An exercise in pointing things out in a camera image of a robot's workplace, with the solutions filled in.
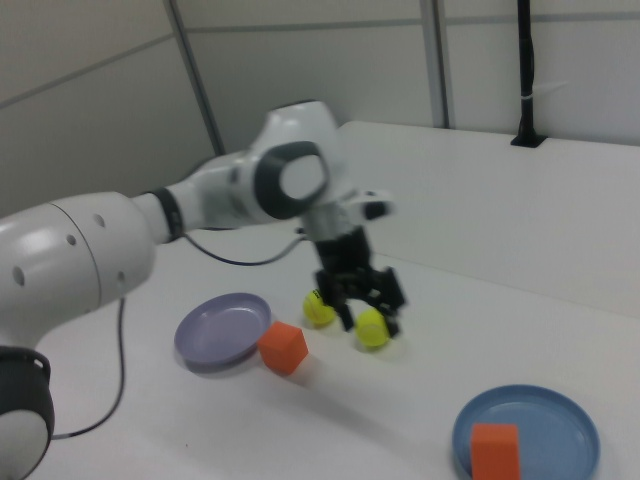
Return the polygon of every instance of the blue plate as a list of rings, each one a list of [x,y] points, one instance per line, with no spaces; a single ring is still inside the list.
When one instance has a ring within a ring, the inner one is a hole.
[[[471,476],[474,423],[518,425],[522,480],[589,480],[600,458],[595,425],[572,400],[532,385],[509,385],[478,395],[460,412],[453,452]]]

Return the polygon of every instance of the yellow ball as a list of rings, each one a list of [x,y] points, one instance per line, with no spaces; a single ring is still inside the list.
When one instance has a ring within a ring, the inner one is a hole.
[[[336,311],[324,304],[318,290],[312,290],[304,298],[302,310],[305,317],[318,327],[328,325],[336,318]]]
[[[384,317],[375,308],[365,310],[356,319],[356,337],[369,348],[381,347],[389,340]]]

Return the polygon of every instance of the white wall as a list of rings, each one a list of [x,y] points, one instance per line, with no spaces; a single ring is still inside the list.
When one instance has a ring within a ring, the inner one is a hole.
[[[540,133],[640,145],[640,3],[532,3]],[[444,0],[453,127],[515,133],[520,118],[517,2]]]
[[[180,0],[227,151],[265,112],[325,101],[352,119],[433,125],[419,0]]]
[[[163,3],[0,1],[0,217],[174,182],[213,149]]]

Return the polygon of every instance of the black cable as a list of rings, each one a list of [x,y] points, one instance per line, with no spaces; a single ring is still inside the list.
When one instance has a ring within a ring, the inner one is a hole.
[[[115,411],[118,409],[118,406],[120,405],[120,401],[122,400],[122,395],[124,394],[124,383],[125,383],[124,340],[123,340],[123,334],[122,334],[122,324],[124,320],[124,304],[125,304],[125,299],[121,298],[120,305],[118,307],[118,354],[120,357],[120,386],[118,387],[118,394],[116,395],[116,399],[113,402],[113,405],[111,406],[109,411],[106,413],[106,415],[102,417],[100,420],[98,420],[96,423],[94,423],[93,425],[85,427],[81,430],[76,430],[75,432],[58,433],[57,435],[53,435],[51,437],[52,440],[63,440],[65,438],[77,437],[78,435],[82,435],[84,433],[90,432],[91,430],[95,430],[104,422],[109,420],[111,416],[115,413]]]
[[[236,260],[229,260],[229,259],[220,257],[215,253],[212,253],[206,250],[204,247],[196,243],[196,241],[193,240],[187,234],[184,234],[183,236],[189,243],[191,243],[191,245],[193,245],[195,248],[200,250],[205,255],[208,255],[209,257],[214,258],[220,262],[228,263],[230,265],[236,265],[240,267],[257,267],[260,265],[267,265],[269,263],[277,262],[278,260],[286,257],[289,253],[291,253],[291,251],[294,248],[296,248],[300,243],[304,242],[307,239],[307,237],[305,237],[304,235],[299,236],[294,241],[292,241],[289,245],[287,245],[286,248],[282,250],[279,254],[275,255],[274,257],[268,258],[267,260],[262,260],[259,262],[239,262]],[[92,430],[95,430],[100,425],[102,425],[107,420],[109,420],[113,416],[115,411],[118,409],[118,407],[120,406],[120,402],[122,401],[122,396],[124,395],[124,386],[125,386],[125,379],[126,379],[126,370],[125,370],[125,361],[124,361],[124,338],[123,338],[123,331],[122,331],[123,330],[122,325],[124,321],[124,306],[125,306],[125,299],[121,298],[120,305],[118,307],[118,355],[120,358],[120,386],[118,387],[118,394],[116,395],[116,399],[113,402],[113,405],[111,406],[109,411],[104,415],[104,417],[102,417],[93,425],[85,427],[81,430],[76,430],[75,432],[55,434],[51,437],[52,440],[63,440],[65,438],[73,438],[73,437],[77,437],[79,435],[88,433]]]
[[[282,250],[279,254],[277,254],[274,257],[268,258],[266,260],[261,260],[259,262],[239,262],[237,260],[229,260],[227,258],[220,257],[215,253],[210,252],[209,250],[202,247],[200,244],[196,243],[196,241],[187,234],[184,234],[183,237],[187,240],[187,242],[189,242],[191,245],[193,245],[195,248],[200,250],[205,255],[208,255],[209,257],[215,260],[218,260],[219,262],[227,263],[229,265],[235,265],[237,267],[259,267],[260,265],[268,265],[269,263],[277,262],[278,260],[289,255],[289,253],[291,253],[291,251],[294,248],[296,248],[300,243],[304,242],[307,239],[307,237],[303,235],[299,236],[294,241],[292,241],[289,245],[287,245],[286,248]]]

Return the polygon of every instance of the plate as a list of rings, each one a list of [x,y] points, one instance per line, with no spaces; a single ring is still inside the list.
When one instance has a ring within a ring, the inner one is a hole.
[[[600,440],[591,418],[553,390],[508,385],[478,395],[462,409],[453,428],[453,451],[469,476],[474,423],[518,426],[522,480],[589,480],[598,465]]]
[[[250,293],[230,293],[192,310],[178,326],[174,344],[191,365],[222,366],[253,351],[270,325],[266,301]]]

